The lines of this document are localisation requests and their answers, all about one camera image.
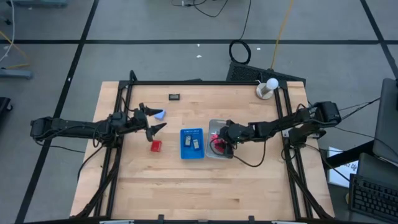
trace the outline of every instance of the white paper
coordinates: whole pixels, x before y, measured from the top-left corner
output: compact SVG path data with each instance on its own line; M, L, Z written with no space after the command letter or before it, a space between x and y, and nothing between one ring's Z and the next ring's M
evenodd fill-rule
M334 156L336 154L339 154L340 152L343 152L340 149L335 149L334 147L329 147L329 150L333 151L328 151L328 157ZM356 171L358 170L358 161L350 162L345 165L341 165L336 168L337 171L341 172L345 177L349 179L350 174L356 174ZM342 176L340 176L336 171L333 169L329 170L329 179L328 182L331 184L339 185L342 187L349 187L349 182L344 179Z

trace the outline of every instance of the white ball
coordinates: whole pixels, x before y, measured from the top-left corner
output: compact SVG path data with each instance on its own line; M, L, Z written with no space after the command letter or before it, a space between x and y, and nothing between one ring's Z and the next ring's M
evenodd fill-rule
M279 86L279 82L276 78L270 78L267 81L267 89L269 90L275 90L276 88L278 88Z

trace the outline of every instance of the gray floor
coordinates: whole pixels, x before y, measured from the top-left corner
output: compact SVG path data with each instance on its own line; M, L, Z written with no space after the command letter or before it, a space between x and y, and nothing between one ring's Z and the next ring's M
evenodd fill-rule
M79 39L93 1L70 1L64 9L16 9L17 39ZM385 39L398 39L393 0L367 1ZM222 1L203 10L216 12ZM253 0L245 39L275 39L289 5ZM169 1L101 0L88 39L235 39L241 35L248 1L230 0L216 19L194 8L172 7ZM0 13L9 15L6 4ZM11 28L0 23L11 36ZM359 1L295 1L283 39L376 40ZM32 80L0 80L0 96L12 98L14 111L0 134L0 223L15 221L40 153L29 138L29 122L53 115L77 45L20 45L31 59ZM253 44L250 65L268 68L274 45ZM398 57L398 45L390 45ZM234 49L237 59L245 51ZM12 50L0 66L23 62ZM62 117L92 120L101 82L127 79L133 69L139 80L225 80L228 44L85 45L72 80ZM331 100L341 108L377 98L383 78L394 78L380 45L281 45L275 70L307 79L311 102ZM377 104L357 113L342 128L373 135ZM349 149L369 139L330 129L321 147ZM86 141L57 139L54 144L84 151ZM51 149L30 205L26 222L66 218L83 155Z

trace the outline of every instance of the blue tray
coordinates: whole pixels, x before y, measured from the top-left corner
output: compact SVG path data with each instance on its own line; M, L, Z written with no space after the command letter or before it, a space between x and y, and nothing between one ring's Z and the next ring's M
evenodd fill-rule
M185 136L191 135L191 145L185 147ZM193 140L197 139L199 142L199 149L193 148ZM180 154L181 159L203 159L205 157L205 145L203 143L202 128L181 129L180 131Z

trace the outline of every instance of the wooden tabletop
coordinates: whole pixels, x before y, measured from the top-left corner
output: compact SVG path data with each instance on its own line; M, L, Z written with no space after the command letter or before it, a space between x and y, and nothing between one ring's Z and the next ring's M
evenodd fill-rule
M118 82L104 82L99 94L94 121L113 112ZM290 82L292 108L307 105L302 82ZM169 101L169 94L179 93L180 101ZM282 106L286 115L282 96ZM143 131L127 134L121 157L112 218L157 219L164 214L168 220L294 220L286 164L280 157L280 134L266 144L266 158L257 168L245 166L237 159L186 161L180 158L180 130L203 128L205 142L211 119L232 119L247 125L251 121L272 121L278 118L275 99L260 100L255 86L231 85L135 85L130 108L143 102L150 108L165 109L162 128L154 137L162 141L161 152L151 152L151 143ZM153 117L150 125L159 124ZM315 140L307 144L318 147ZM248 163L257 164L262 157L263 143L238 145L235 154ZM88 141L85 159L95 149ZM308 189L318 203L334 216L318 151L301 149ZM86 164L80 175L71 215L87 204L99 186L105 150ZM302 193L297 188L301 214L305 216ZM104 194L104 214L108 192Z

